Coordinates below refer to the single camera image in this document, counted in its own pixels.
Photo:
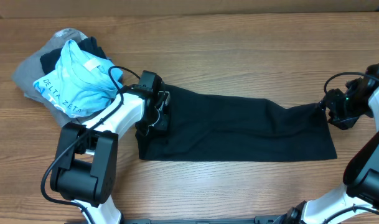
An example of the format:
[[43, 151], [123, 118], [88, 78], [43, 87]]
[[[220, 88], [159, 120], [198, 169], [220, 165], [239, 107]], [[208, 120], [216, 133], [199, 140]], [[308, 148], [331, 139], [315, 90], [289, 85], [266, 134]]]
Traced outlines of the black t-shirt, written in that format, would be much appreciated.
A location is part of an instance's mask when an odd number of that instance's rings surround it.
[[296, 162], [336, 159], [324, 110], [257, 98], [203, 95], [168, 85], [166, 132], [136, 131], [149, 161]]

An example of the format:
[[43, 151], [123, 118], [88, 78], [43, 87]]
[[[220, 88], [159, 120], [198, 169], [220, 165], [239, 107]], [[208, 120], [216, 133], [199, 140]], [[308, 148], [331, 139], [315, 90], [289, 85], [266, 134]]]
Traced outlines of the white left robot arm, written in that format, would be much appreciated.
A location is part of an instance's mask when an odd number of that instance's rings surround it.
[[66, 124], [55, 159], [40, 184], [44, 198], [79, 208], [87, 223], [123, 223], [123, 214], [111, 196], [118, 141], [135, 124], [153, 127], [163, 123], [168, 103], [164, 83], [124, 86], [93, 119]]

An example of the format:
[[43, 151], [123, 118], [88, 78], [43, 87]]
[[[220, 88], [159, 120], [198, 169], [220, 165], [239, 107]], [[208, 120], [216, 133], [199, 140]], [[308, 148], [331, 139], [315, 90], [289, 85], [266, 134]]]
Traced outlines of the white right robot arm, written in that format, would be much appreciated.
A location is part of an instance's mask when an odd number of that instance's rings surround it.
[[291, 208], [275, 223], [341, 223], [364, 212], [379, 215], [379, 63], [354, 75], [346, 92], [326, 90], [321, 108], [329, 110], [328, 122], [341, 130], [367, 115], [375, 121], [376, 134], [348, 163], [337, 188]]

